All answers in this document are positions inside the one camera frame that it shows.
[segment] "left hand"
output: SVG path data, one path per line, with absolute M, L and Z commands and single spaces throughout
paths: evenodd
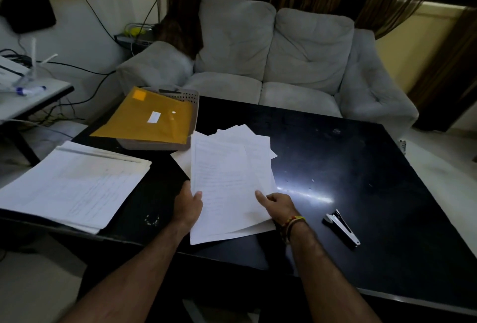
M 190 191 L 190 181 L 184 181 L 182 189 L 174 200 L 174 215 L 172 222 L 180 225 L 186 235 L 194 226 L 202 211 L 202 191 L 194 196 Z

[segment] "seat cushion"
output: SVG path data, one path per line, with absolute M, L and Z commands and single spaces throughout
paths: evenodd
M 276 13 L 263 1 L 202 0 L 199 18 L 204 47 L 197 54 L 194 71 L 263 80 Z
M 353 20 L 345 16 L 280 9 L 263 81 L 336 94 L 354 28 Z
M 324 116 L 343 117 L 331 95 L 285 83 L 264 83 L 259 104 Z
M 258 104 L 262 82 L 256 79 L 226 73 L 195 73 L 184 85 L 199 95 Z

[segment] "colorful bracelet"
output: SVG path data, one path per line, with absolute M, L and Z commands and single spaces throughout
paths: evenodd
M 299 221 L 303 221 L 306 223 L 306 219 L 303 216 L 292 216 L 288 219 L 286 223 L 281 226 L 280 234 L 285 244 L 290 243 L 291 228 Z

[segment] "stack of papers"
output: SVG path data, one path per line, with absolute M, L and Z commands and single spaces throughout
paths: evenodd
M 150 165 L 147 160 L 67 141 L 0 190 L 0 208 L 97 234 Z
M 204 207 L 190 232 L 191 245 L 232 239 L 275 229 L 255 198 L 276 191 L 270 160 L 270 137 L 246 125 L 206 136 L 194 132 L 191 148 L 171 155 L 191 179 L 194 194 L 202 191 Z

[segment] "right hand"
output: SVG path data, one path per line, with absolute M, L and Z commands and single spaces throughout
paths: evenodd
M 255 191 L 255 197 L 267 209 L 271 218 L 280 225 L 285 224 L 292 216 L 300 216 L 287 194 L 276 192 L 265 196 L 257 190 Z

